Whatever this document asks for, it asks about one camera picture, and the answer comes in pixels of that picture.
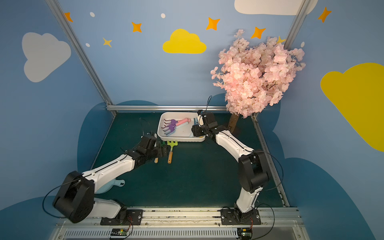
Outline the lime green wooden-handled rake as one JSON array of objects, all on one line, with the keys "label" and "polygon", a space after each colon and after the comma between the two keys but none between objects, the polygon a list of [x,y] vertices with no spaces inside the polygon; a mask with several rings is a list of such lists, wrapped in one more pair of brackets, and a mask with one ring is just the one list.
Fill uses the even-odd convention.
[{"label": "lime green wooden-handled rake", "polygon": [[173,148],[178,145],[178,141],[167,141],[167,145],[170,146],[168,164],[171,164],[173,159]]}]

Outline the white plastic storage box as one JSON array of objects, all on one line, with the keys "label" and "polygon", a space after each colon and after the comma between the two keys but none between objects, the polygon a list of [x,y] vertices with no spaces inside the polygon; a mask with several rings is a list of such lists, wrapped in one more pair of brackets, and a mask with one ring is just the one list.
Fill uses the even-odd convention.
[{"label": "white plastic storage box", "polygon": [[[162,130],[164,127],[164,120],[182,120],[184,118],[190,118],[190,123],[184,123],[182,125],[177,126],[176,130],[166,136]],[[197,113],[192,112],[165,112],[161,115],[159,120],[157,135],[163,141],[178,141],[178,142],[203,142],[205,140],[205,136],[203,137],[194,137],[191,131],[192,126],[194,125],[194,118],[198,118]]]}]

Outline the purple pink-handled hand rake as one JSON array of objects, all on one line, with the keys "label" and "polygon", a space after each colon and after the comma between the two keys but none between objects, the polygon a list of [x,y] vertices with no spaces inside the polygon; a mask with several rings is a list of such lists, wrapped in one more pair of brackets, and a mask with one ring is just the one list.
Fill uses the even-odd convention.
[{"label": "purple pink-handled hand rake", "polygon": [[175,120],[175,119],[170,119],[170,120],[164,120],[164,128],[167,127],[176,127],[179,125],[182,125],[184,123],[190,123],[191,119],[190,118],[184,118],[182,120]]}]

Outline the dark green wooden-handled rake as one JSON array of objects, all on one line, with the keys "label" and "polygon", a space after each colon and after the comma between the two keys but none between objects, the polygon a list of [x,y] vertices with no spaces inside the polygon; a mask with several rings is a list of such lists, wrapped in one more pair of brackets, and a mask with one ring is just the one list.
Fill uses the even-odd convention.
[{"label": "dark green wooden-handled rake", "polygon": [[158,142],[155,150],[157,151],[154,162],[157,164],[159,162],[159,158],[166,157],[168,155],[167,144],[164,141]]}]

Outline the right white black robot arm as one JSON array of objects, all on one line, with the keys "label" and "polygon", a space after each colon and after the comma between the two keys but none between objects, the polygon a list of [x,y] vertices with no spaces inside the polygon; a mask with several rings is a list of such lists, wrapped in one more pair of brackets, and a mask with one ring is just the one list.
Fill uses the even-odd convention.
[{"label": "right white black robot arm", "polygon": [[198,111],[197,124],[192,126],[195,137],[208,137],[223,147],[238,163],[238,179],[242,187],[235,209],[250,215],[264,186],[268,184],[268,160],[262,151],[255,151],[238,140],[225,126],[219,125],[213,113]]}]

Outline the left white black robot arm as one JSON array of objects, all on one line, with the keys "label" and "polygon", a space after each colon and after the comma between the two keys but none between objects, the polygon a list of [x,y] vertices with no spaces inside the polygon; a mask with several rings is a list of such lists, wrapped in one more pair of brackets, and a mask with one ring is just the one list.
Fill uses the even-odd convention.
[{"label": "left white black robot arm", "polygon": [[89,171],[69,173],[58,187],[53,207],[76,224],[89,218],[100,218],[103,225],[126,225],[130,221],[127,207],[117,200],[96,198],[96,194],[109,191],[117,177],[146,162],[167,157],[169,148],[155,134],[144,135],[133,148],[116,159]]}]

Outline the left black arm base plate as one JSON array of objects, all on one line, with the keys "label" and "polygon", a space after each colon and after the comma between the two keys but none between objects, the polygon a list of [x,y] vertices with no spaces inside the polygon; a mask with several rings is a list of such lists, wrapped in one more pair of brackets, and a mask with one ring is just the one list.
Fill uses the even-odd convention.
[{"label": "left black arm base plate", "polygon": [[139,226],[142,221],[144,210],[121,209],[114,218],[102,218],[101,226],[128,226],[130,224]]}]

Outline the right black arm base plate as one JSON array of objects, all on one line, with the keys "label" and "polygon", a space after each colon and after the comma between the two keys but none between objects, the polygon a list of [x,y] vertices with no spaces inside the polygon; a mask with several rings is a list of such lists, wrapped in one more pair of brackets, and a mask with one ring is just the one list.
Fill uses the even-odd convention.
[{"label": "right black arm base plate", "polygon": [[261,217],[258,210],[242,213],[236,208],[222,208],[220,210],[222,225],[261,225]]}]

